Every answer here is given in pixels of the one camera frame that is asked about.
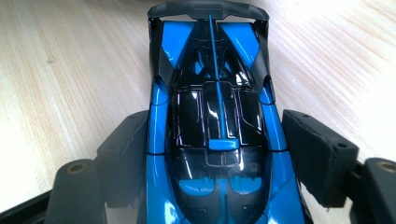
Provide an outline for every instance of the wooden table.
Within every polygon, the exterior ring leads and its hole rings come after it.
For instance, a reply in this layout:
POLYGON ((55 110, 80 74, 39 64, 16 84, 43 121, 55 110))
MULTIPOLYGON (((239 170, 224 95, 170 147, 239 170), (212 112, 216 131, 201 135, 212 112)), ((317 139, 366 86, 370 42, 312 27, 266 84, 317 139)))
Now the wooden table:
MULTIPOLYGON (((65 163, 149 108, 147 11, 163 1, 0 0, 0 212, 51 189, 65 163)), ((396 161, 393 0, 245 1, 271 16, 279 112, 321 120, 396 161)), ((306 194, 317 223, 346 223, 306 194)))

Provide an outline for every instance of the blue car body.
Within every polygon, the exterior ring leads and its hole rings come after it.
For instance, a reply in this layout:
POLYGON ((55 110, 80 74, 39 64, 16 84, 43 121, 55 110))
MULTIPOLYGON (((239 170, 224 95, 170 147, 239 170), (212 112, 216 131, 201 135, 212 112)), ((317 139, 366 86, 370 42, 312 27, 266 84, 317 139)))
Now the blue car body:
POLYGON ((268 19, 224 1, 148 12, 147 223, 305 223, 270 77, 268 19), (163 20, 180 14, 192 21, 163 20))

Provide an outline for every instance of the rear wing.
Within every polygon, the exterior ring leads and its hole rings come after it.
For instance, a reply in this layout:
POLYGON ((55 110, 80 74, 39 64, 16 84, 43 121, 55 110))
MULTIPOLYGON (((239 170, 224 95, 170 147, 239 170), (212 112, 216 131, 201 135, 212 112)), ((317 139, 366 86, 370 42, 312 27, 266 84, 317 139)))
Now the rear wing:
POLYGON ((224 20, 228 16, 235 16, 256 21, 268 21, 267 12, 261 8, 245 3, 226 1, 179 1, 168 2, 152 7, 148 12, 149 19, 159 19, 167 16, 188 15, 194 20, 207 20, 211 15, 214 20, 224 20))

